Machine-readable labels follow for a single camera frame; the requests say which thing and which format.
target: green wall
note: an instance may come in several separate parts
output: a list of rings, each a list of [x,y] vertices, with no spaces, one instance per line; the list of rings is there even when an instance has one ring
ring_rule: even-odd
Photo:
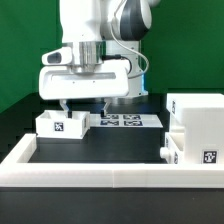
[[[57,46],[55,0],[0,0],[0,112],[38,91],[41,55]]]
[[[162,0],[142,41],[146,89],[224,92],[224,1]],[[57,0],[0,0],[0,112],[38,91],[43,53],[60,47]]]
[[[143,42],[150,92],[224,92],[224,1],[161,0]]]

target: white container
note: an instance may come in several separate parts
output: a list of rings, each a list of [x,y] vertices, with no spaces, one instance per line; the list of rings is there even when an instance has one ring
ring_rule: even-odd
[[[169,132],[161,157],[168,163],[224,164],[224,96],[168,94]]]
[[[45,110],[36,118],[38,137],[82,139],[90,128],[90,113],[72,111],[72,118],[67,118],[67,112]]]

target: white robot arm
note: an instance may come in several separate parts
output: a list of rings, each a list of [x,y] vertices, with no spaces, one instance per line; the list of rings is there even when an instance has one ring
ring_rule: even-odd
[[[102,41],[139,41],[159,0],[60,0],[61,49],[43,55],[43,99],[121,97],[129,92],[130,62],[102,60]]]

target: black table surface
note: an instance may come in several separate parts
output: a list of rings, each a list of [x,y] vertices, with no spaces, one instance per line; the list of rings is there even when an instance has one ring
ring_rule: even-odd
[[[111,106],[110,113],[156,114],[164,128],[91,128],[83,140],[39,139],[30,162],[163,163],[169,114],[164,95],[146,103]],[[99,113],[103,103],[72,101],[73,110]],[[0,159],[25,133],[35,133],[35,118],[57,101],[31,94],[0,114]],[[0,223],[223,223],[223,189],[168,188],[2,188]]]

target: small white box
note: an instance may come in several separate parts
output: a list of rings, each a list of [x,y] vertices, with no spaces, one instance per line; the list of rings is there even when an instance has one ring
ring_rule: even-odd
[[[45,110],[36,118],[38,137],[82,139],[90,128],[90,112],[72,111],[67,118],[66,111]]]

